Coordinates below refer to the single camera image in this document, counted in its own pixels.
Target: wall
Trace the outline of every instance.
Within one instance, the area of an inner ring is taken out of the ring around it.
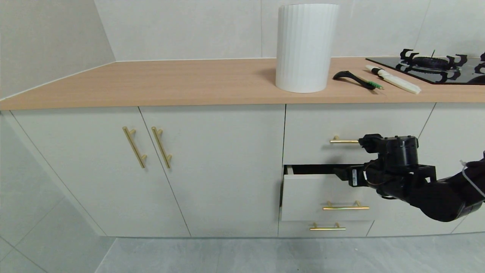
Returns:
[[[114,61],[93,0],[0,0],[0,98]]]
[[[95,0],[117,61],[276,56],[278,7],[338,3],[334,56],[485,51],[483,0]]]
[[[92,230],[0,118],[0,272],[94,272],[114,238]]]

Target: cable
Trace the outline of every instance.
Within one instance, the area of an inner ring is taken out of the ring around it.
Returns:
[[[477,190],[477,192],[479,192],[483,197],[485,197],[485,193],[480,190],[477,185],[475,185],[475,183],[467,176],[467,174],[465,173],[465,168],[467,167],[467,163],[463,160],[460,160],[461,162],[461,165],[463,165],[463,169],[461,170],[461,173],[463,174],[463,176],[465,177],[465,179],[468,180],[468,182],[470,182],[470,184]]]
[[[364,179],[365,179],[365,181],[366,181],[368,184],[371,184],[371,185],[373,185],[373,186],[378,186],[378,185],[384,184],[384,183],[386,182],[386,181],[382,181],[381,183],[374,184],[374,183],[369,182],[369,181],[368,181],[368,179],[367,179],[367,172],[366,172],[367,167],[368,167],[368,166],[370,166],[371,164],[374,164],[376,161],[377,161],[377,159],[376,159],[376,160],[371,160],[371,161],[370,161],[370,162],[369,162],[369,163],[368,163],[368,164],[367,164],[367,165],[364,167],[364,170],[363,170],[363,173],[364,173]]]

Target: cabinet handle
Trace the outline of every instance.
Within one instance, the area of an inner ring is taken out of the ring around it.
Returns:
[[[330,144],[359,144],[358,140],[341,140],[339,136],[334,136]]]
[[[356,200],[357,206],[332,206],[330,201],[327,201],[328,206],[324,206],[323,210],[348,210],[348,209],[370,209],[368,206],[361,206],[360,202]]]
[[[140,152],[138,151],[138,148],[136,147],[135,143],[133,142],[132,136],[135,134],[136,130],[133,129],[131,131],[128,131],[128,127],[123,127],[123,132],[125,132],[126,138],[128,139],[129,144],[131,145],[131,148],[133,149],[133,152],[136,155],[136,158],[138,159],[138,162],[140,162],[140,166],[142,166],[142,169],[145,168],[145,159],[146,159],[146,154],[140,155]]]
[[[311,231],[315,230],[346,230],[345,227],[340,227],[339,223],[335,223],[334,227],[318,227],[317,223],[313,223],[313,227],[310,228]]]
[[[167,164],[167,168],[170,169],[170,159],[172,159],[172,155],[171,154],[167,155],[167,153],[165,152],[165,149],[163,148],[162,141],[160,140],[160,138],[162,137],[163,130],[162,129],[157,130],[157,128],[153,126],[152,132],[153,132],[153,136],[157,141],[158,148],[162,153],[163,160],[165,161],[165,164]]]

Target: white cabinet door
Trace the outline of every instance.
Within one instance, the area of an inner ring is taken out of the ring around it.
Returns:
[[[108,236],[189,232],[137,107],[13,111],[67,188]],[[122,127],[146,154],[142,169]]]
[[[193,237],[277,236],[284,105],[141,112],[148,128],[163,130],[171,168],[161,161]]]
[[[484,134],[485,104],[438,103],[419,138],[420,163],[436,166],[438,179],[455,175],[462,169],[460,159],[474,161],[482,158]],[[392,219],[375,221],[369,236],[485,231],[485,217],[479,217],[485,215],[483,208],[460,224],[463,218],[439,222],[428,218],[417,208],[407,204],[402,206],[409,208],[396,211]]]
[[[438,103],[420,137],[420,162],[435,165],[438,179],[455,175],[463,168],[460,160],[483,158],[484,135],[484,103]],[[483,231],[485,206],[466,216],[454,233]]]

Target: ribbed white vase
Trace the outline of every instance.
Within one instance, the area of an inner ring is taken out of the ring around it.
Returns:
[[[325,89],[338,15],[334,4],[279,8],[277,87],[296,93]]]

